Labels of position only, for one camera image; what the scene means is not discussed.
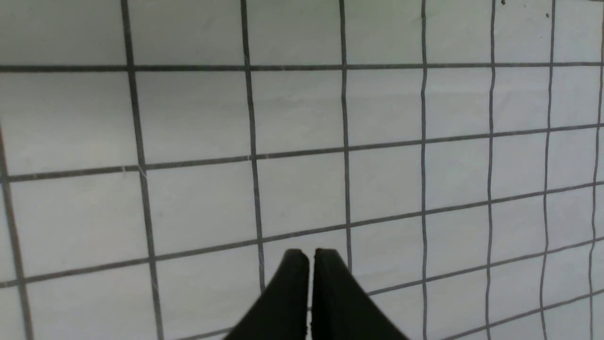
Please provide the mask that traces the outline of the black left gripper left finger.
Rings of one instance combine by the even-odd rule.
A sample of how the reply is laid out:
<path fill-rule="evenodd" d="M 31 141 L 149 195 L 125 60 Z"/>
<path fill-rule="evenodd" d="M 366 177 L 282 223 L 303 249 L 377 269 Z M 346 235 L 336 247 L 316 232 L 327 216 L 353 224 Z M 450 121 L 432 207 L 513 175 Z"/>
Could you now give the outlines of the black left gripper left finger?
<path fill-rule="evenodd" d="M 227 334 L 227 340 L 304 340 L 310 264 L 299 249 L 285 251 L 266 289 Z"/>

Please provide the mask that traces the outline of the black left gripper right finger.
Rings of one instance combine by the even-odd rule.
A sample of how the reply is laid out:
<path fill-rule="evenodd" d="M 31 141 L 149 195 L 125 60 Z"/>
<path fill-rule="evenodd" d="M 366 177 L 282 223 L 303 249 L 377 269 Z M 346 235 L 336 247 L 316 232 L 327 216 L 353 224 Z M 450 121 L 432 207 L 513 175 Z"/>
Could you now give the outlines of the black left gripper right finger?
<path fill-rule="evenodd" d="M 405 340 L 334 249 L 317 249 L 311 300 L 313 340 Z"/>

